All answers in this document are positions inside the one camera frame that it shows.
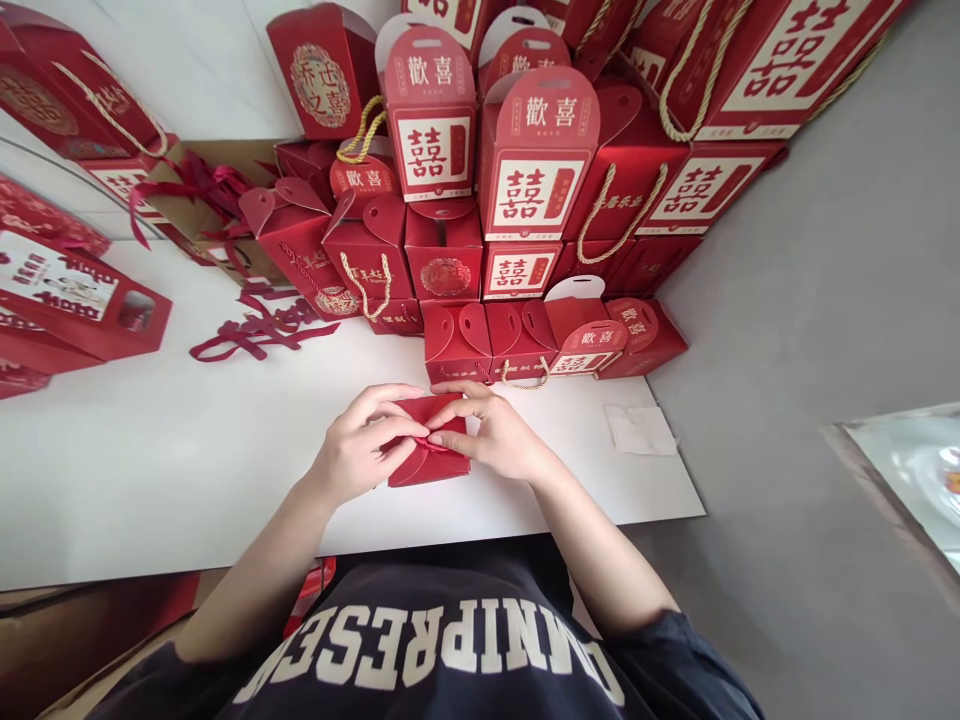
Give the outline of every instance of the stack of gift boxes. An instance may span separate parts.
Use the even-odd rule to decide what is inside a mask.
[[[0,43],[0,104],[195,261],[424,335],[431,380],[645,375],[687,349],[657,289],[908,2],[646,4],[286,13],[279,145],[164,134],[55,23]]]

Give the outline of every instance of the red gift box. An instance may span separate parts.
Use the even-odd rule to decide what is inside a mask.
[[[472,198],[407,206],[407,260],[421,300],[479,300],[483,240]]]
[[[356,317],[360,303],[340,279],[322,241],[330,213],[306,180],[281,178],[275,190],[256,188],[240,209],[267,256],[326,322]]]
[[[550,375],[587,375],[619,355],[627,329],[611,320],[600,296],[603,280],[584,275],[564,280],[547,295],[544,306],[560,351]]]
[[[491,376],[497,380],[538,378],[546,384],[557,342],[542,300],[486,305],[493,349]]]
[[[638,235],[702,235],[759,177],[781,142],[695,142]]]
[[[0,175],[0,228],[14,232],[25,230],[58,247],[82,248],[94,257],[100,257],[110,247],[110,240],[92,227],[3,175]]]
[[[267,25],[290,97],[311,140],[343,140],[377,94],[376,33],[335,3],[291,10]]]
[[[700,235],[637,238],[630,254],[607,281],[606,294],[652,296],[702,242]]]
[[[481,40],[509,0],[403,0],[403,12],[418,22],[443,28],[463,46],[470,64],[477,65]]]
[[[562,247],[558,242],[540,241],[487,243],[483,301],[543,295]]]
[[[351,192],[340,200],[338,217],[352,200]],[[343,284],[351,292],[359,291],[368,319],[382,313],[391,298],[414,296],[403,254],[404,211],[398,196],[381,195],[367,204],[362,220],[331,223],[323,239],[323,249]]]
[[[567,67],[514,73],[483,105],[484,240],[559,240],[600,132],[597,94]]]
[[[0,358],[0,400],[43,390],[50,375]]]
[[[162,135],[82,35],[19,5],[0,11],[0,106],[54,152],[133,156]]]
[[[159,349],[171,307],[101,261],[8,230],[0,232],[0,305],[101,360]],[[6,345],[0,356],[13,359]]]
[[[553,65],[569,66],[570,51],[543,13],[531,7],[507,8],[483,37],[477,70],[477,94],[483,98],[510,73]]]
[[[598,380],[646,375],[689,349],[658,300],[611,300],[607,311],[626,326],[629,339],[623,354],[597,373]]]
[[[703,32],[691,34],[689,59],[678,62],[664,84],[666,106],[697,140],[786,140],[909,4],[771,0],[754,2],[745,14],[744,0],[704,4],[698,13],[707,13]],[[704,105],[703,122],[694,127]]]
[[[433,301],[421,303],[420,312],[430,382],[458,378],[490,382],[493,350],[483,305]]]
[[[423,335],[420,303],[412,298],[390,300],[375,318],[367,318],[374,335]]]
[[[463,395],[450,393],[447,395],[429,395],[413,400],[397,400],[396,403],[407,411],[416,422],[425,423],[435,417],[443,408]],[[467,421],[464,418],[453,418],[444,423],[440,430],[452,430],[461,434],[467,432]],[[391,440],[380,449],[387,452],[395,445],[399,445],[403,438]],[[447,480],[470,474],[470,458],[453,450],[431,445],[425,440],[417,442],[417,447],[404,463],[394,470],[387,481],[389,487],[404,487],[405,485],[420,485],[436,480]]]
[[[473,189],[477,97],[463,49],[445,31],[398,15],[377,36],[377,72],[406,202]]]

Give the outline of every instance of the person's right hand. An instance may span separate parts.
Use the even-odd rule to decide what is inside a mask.
[[[525,480],[531,485],[550,482],[568,472],[560,458],[530,429],[513,406],[489,387],[472,380],[455,380],[431,386],[435,395],[463,393],[428,420],[434,431],[427,440],[489,465],[507,478]],[[455,417],[480,420],[476,436],[452,430],[437,430]]]

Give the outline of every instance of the white label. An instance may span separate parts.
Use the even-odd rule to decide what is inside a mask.
[[[763,161],[764,158],[691,158],[650,219],[686,221],[716,217]],[[725,197],[711,202],[721,189]]]
[[[469,117],[398,120],[397,129],[408,188],[467,179]]]
[[[4,292],[99,321],[116,289],[117,278],[100,266],[68,260],[22,235],[0,232],[0,290]]]
[[[873,1],[791,0],[721,110],[808,110],[819,104],[846,62],[837,63],[832,75],[817,83],[816,89],[803,95],[801,90]],[[858,53],[900,4],[891,3],[846,57]]]

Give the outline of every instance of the rope handle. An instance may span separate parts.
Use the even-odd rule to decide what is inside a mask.
[[[603,255],[595,258],[588,258],[583,254],[583,240],[587,235],[587,230],[590,228],[590,223],[593,222],[593,219],[597,216],[597,213],[600,212],[600,209],[607,202],[607,191],[610,189],[613,178],[617,174],[617,164],[611,163],[609,169],[607,170],[607,177],[603,181],[603,187],[600,188],[600,195],[597,197],[597,201],[593,204],[593,209],[590,211],[590,214],[587,215],[587,219],[584,221],[583,227],[580,228],[580,235],[577,236],[577,260],[579,260],[581,264],[595,265],[598,262],[603,262],[604,260],[613,257],[614,254],[616,254],[617,251],[624,246],[627,240],[631,238],[634,231],[637,229],[637,225],[639,225],[640,222],[647,216],[647,213],[650,212],[650,208],[653,206],[653,201],[659,197],[660,190],[663,189],[663,183],[667,180],[667,172],[667,164],[660,163],[660,174],[657,176],[657,181],[653,184],[653,190],[651,190],[650,194],[647,196],[647,201],[643,204],[643,207],[637,211],[637,214],[633,217],[633,220],[631,220],[630,224],[627,225],[627,229],[624,231],[623,237],[620,238],[620,242],[607,250]]]
[[[81,50],[81,52],[83,53],[84,57],[87,58],[87,60],[92,62],[94,65],[96,65],[101,70],[103,70],[107,75],[113,78],[113,81],[120,86],[120,88],[127,94],[127,97],[129,97],[131,100],[133,100],[137,104],[137,107],[140,108],[141,112],[143,112],[147,120],[150,121],[150,124],[153,125],[153,129],[156,130],[157,135],[160,136],[160,148],[157,152],[153,152],[145,148],[143,145],[140,144],[139,140],[137,140],[133,135],[127,132],[127,129],[123,127],[123,125],[121,125],[116,120],[114,120],[113,116],[110,114],[110,111],[103,106],[103,103],[100,101],[100,98],[97,96],[97,94],[93,90],[88,88],[84,84],[83,80],[78,78],[76,75],[74,75],[72,72],[67,70],[67,68],[65,68],[63,65],[61,65],[58,62],[54,62],[53,66],[57,68],[57,70],[62,72],[64,75],[66,75],[68,79],[72,80],[77,87],[83,90],[84,94],[87,96],[87,100],[89,100],[93,104],[93,106],[100,111],[100,114],[103,115],[103,119],[106,120],[108,123],[110,123],[116,130],[120,132],[120,134],[122,134],[127,140],[129,140],[130,144],[133,145],[135,148],[137,148],[137,150],[142,152],[144,155],[149,155],[150,157],[163,157],[164,155],[166,155],[167,150],[170,149],[170,143],[167,138],[167,134],[163,131],[163,128],[160,127],[159,123],[157,123],[156,118],[154,118],[153,115],[150,114],[150,111],[143,106],[143,103],[137,100],[136,95],[134,95],[130,91],[130,88],[128,88],[124,84],[123,80],[117,77],[116,73],[114,73],[113,70],[110,69],[109,65],[103,62],[103,60],[98,58],[96,55],[88,53],[86,50]]]
[[[707,76],[707,86],[703,91],[703,99],[700,101],[700,109],[697,111],[697,117],[688,132],[681,132],[680,129],[674,125],[673,118],[670,117],[670,110],[667,108],[667,98],[673,89],[673,83],[676,82],[677,77],[683,70],[683,66],[687,64],[690,55],[693,53],[693,46],[697,44],[697,38],[699,38],[700,33],[703,32],[703,27],[707,22],[707,15],[710,14],[710,9],[713,7],[715,1],[716,0],[706,0],[703,4],[703,8],[700,10],[700,17],[697,18],[697,24],[694,25],[693,32],[690,33],[690,39],[687,40],[687,46],[683,49],[680,60],[677,61],[677,64],[670,72],[670,76],[663,86],[663,92],[660,94],[660,122],[663,124],[663,131],[674,142],[690,142],[696,134],[700,132],[700,128],[703,127],[703,122],[707,118],[707,110],[710,107],[710,100],[713,98],[713,88],[717,84],[720,68],[723,67],[723,59],[727,55],[727,47],[730,45],[730,40],[733,39],[737,28],[740,26],[740,21],[743,20],[747,14],[747,10],[753,5],[753,0],[743,0],[743,4],[737,8],[737,12],[730,20],[730,24],[727,25],[723,37],[720,38],[720,44],[717,46],[717,54],[713,58],[713,67],[710,68],[710,74]]]
[[[380,253],[380,261],[383,263],[383,276],[387,279],[387,288],[384,290],[384,299],[380,307],[376,309],[372,314],[370,313],[370,300],[367,297],[367,289],[360,284],[357,280],[357,276],[354,275],[353,268],[350,267],[350,264],[347,262],[347,254],[345,252],[340,253],[340,262],[343,265],[344,272],[347,273],[347,277],[350,278],[351,282],[360,289],[360,297],[363,298],[363,314],[368,320],[376,320],[380,317],[380,313],[387,309],[387,305],[390,304],[390,285],[393,282],[393,275],[390,274],[390,264],[387,262],[386,253]]]
[[[357,128],[357,134],[354,136],[353,140],[350,141],[350,144],[341,150],[337,150],[337,159],[341,162],[345,162],[347,165],[359,165],[367,158],[367,154],[370,152],[370,144],[373,142],[374,136],[377,134],[377,129],[386,122],[387,111],[382,111],[377,115],[373,122],[370,123],[370,129],[367,130],[367,118],[370,116],[370,113],[373,112],[373,108],[377,105],[383,104],[383,95],[374,95],[370,98],[370,102],[366,104],[363,108],[363,112],[360,114],[360,127]],[[354,155],[349,155],[352,153],[357,145],[360,144],[360,140],[363,140],[363,146],[360,148],[360,152]]]
[[[501,376],[501,380],[503,380],[504,385],[509,385],[517,390],[539,390],[542,387],[546,387],[546,384],[550,382],[550,366],[547,365],[547,360],[543,357],[543,355],[540,356],[540,367],[543,368],[543,382],[537,385],[517,385],[516,383],[512,383],[507,380],[507,373],[510,372],[510,361],[504,360],[503,375]]]

